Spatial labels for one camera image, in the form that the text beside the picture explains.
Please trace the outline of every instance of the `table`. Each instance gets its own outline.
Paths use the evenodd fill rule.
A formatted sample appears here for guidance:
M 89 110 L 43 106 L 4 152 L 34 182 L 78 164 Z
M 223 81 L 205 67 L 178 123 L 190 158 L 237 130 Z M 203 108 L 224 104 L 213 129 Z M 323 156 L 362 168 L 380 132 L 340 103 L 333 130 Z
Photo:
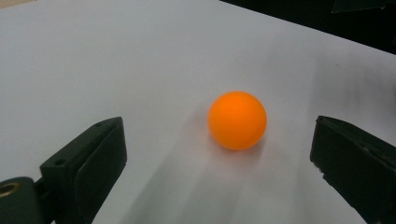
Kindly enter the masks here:
M 30 176 L 122 116 L 129 160 L 94 223 L 363 223 L 309 161 L 318 115 L 396 145 L 395 55 L 213 0 L 50 1 L 0 10 L 0 179 Z M 226 91 L 268 114 L 232 153 Z

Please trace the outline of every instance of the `ball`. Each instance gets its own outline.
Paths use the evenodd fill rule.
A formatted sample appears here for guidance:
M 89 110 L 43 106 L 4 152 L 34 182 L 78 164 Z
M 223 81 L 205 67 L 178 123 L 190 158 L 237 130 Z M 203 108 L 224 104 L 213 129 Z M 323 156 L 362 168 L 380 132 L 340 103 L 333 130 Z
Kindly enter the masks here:
M 217 143 L 231 150 L 256 145 L 267 126 L 265 108 L 253 95 L 231 91 L 221 95 L 207 115 L 210 134 Z

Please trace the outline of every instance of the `screw hole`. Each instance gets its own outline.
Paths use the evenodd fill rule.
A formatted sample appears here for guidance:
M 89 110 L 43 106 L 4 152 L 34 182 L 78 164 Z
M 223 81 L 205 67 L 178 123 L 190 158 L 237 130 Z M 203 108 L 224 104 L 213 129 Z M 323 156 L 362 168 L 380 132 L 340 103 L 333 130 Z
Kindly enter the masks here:
M 55 165 L 63 165 L 65 162 L 66 160 L 60 159 L 55 162 Z
M 21 186 L 21 184 L 18 182 L 7 183 L 5 185 L 1 185 L 0 186 L 0 198 L 10 195 L 11 193 L 15 192 L 20 186 Z

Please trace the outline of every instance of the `orange ball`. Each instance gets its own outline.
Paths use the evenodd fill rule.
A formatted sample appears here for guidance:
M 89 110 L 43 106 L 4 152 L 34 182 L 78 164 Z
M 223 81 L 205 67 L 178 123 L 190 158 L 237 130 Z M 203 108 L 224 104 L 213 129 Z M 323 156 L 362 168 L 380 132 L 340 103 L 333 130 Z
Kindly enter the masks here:
M 244 150 L 256 145 L 264 135 L 267 115 L 256 97 L 231 91 L 213 103 L 207 123 L 210 134 L 221 146 Z

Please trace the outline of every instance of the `black object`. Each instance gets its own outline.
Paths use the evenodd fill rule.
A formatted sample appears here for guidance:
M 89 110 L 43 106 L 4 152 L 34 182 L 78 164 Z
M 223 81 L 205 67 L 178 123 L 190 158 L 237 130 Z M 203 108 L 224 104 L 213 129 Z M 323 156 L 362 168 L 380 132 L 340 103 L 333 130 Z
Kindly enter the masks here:
M 0 183 L 0 224 L 92 223 L 127 161 L 122 118 L 91 126 L 41 166 Z
M 396 0 L 221 1 L 396 54 Z
M 310 159 L 367 223 L 396 223 L 396 147 L 319 116 Z

